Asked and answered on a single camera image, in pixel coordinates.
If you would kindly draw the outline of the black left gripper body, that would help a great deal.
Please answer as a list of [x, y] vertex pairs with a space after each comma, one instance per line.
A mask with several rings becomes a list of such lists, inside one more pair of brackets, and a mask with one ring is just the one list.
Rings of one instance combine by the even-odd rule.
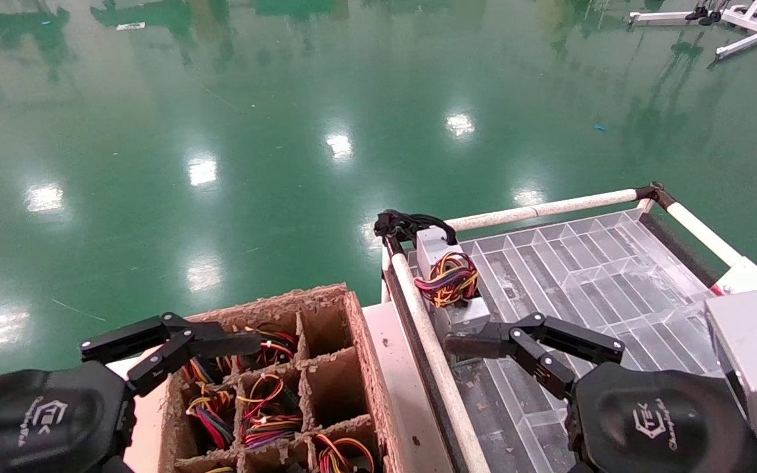
[[0, 472], [127, 472], [128, 383], [101, 363], [0, 375]]

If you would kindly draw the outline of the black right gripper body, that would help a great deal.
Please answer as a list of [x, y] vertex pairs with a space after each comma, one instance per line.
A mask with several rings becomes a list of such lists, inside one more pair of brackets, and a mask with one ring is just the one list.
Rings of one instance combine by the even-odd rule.
[[592, 472], [730, 472], [752, 435], [724, 380], [616, 363], [577, 381], [566, 432]]

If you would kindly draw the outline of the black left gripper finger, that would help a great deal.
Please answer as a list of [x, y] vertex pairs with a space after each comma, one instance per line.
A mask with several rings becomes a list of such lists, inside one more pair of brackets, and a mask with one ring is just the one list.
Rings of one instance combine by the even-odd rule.
[[81, 343], [81, 361], [111, 363], [163, 348], [165, 360], [186, 362], [193, 357], [212, 359], [231, 355], [252, 355], [262, 348], [262, 338], [255, 330], [226, 332], [216, 321], [190, 321], [175, 313], [163, 313]]
[[211, 359], [252, 355], [261, 348], [262, 338], [255, 330], [244, 330], [237, 334], [228, 334], [222, 330], [181, 330], [128, 371], [128, 386], [132, 396], [145, 396], [195, 357]]

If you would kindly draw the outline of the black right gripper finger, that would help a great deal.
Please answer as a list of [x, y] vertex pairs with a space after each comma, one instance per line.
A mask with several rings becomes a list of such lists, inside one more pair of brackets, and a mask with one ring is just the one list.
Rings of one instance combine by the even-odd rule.
[[450, 333], [444, 350], [460, 357], [513, 357], [518, 363], [542, 363], [547, 348], [590, 363], [621, 363], [625, 344], [612, 336], [556, 317], [532, 313], [513, 323], [490, 321], [474, 334]]
[[458, 357], [510, 357], [557, 399], [571, 399], [576, 374], [545, 349], [568, 348], [567, 336], [549, 327], [484, 327], [476, 334], [445, 336], [446, 353]]

